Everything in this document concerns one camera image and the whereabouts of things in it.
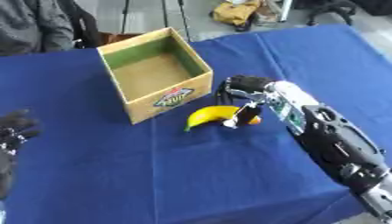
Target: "banana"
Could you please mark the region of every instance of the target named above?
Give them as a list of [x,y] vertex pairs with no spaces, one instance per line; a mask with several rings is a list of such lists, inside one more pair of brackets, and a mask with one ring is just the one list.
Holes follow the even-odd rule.
[[[239,107],[235,106],[210,106],[197,110],[188,117],[185,131],[202,123],[209,123],[218,120],[227,120],[233,117]],[[258,124],[262,121],[259,116],[253,118],[249,124]]]

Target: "wooden box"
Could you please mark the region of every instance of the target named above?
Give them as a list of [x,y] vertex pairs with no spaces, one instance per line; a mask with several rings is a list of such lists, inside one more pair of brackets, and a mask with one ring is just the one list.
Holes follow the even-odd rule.
[[172,28],[98,50],[132,123],[211,92],[213,71]]

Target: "blue tablecloth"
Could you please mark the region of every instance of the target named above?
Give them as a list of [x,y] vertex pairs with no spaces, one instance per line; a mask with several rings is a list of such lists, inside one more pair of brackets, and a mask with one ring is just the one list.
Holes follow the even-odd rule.
[[[214,88],[234,74],[293,81],[392,149],[392,66],[350,28],[192,45]],[[9,224],[326,224],[362,211],[268,110],[262,125],[185,133],[206,96],[130,126],[96,50],[1,58],[0,68],[0,112],[30,108],[43,131],[18,156]]]

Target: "chair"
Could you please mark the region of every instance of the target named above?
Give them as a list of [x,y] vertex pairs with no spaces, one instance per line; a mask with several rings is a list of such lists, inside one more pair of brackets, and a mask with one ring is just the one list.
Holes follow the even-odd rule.
[[102,45],[96,19],[74,0],[58,0],[59,7],[71,21],[75,48],[94,48]]
[[316,25],[316,17],[329,12],[340,15],[348,25],[352,25],[351,16],[356,13],[356,5],[347,0],[297,0],[295,8],[311,8],[308,25]]

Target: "gray sweater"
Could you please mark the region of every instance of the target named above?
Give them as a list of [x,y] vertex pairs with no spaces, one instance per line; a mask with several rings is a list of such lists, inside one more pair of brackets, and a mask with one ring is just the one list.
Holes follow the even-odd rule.
[[57,0],[0,0],[0,56],[63,51],[73,30]]

